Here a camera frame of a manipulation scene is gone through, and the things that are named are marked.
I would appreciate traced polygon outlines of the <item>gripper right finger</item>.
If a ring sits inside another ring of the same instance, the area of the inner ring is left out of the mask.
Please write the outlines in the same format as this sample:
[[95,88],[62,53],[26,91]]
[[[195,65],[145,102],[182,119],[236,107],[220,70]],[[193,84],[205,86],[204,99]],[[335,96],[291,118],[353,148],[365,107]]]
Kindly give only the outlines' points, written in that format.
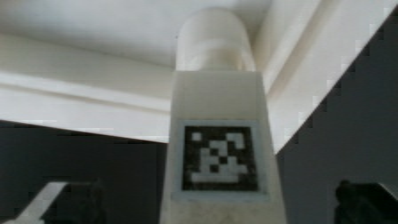
[[339,182],[333,224],[398,224],[398,195],[380,183]]

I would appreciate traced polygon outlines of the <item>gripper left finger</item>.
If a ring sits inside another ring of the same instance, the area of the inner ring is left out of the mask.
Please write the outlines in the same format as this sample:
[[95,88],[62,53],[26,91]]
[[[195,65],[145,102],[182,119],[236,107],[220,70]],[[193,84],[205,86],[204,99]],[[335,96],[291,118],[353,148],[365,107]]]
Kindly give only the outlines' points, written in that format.
[[49,182],[10,224],[106,224],[101,183]]

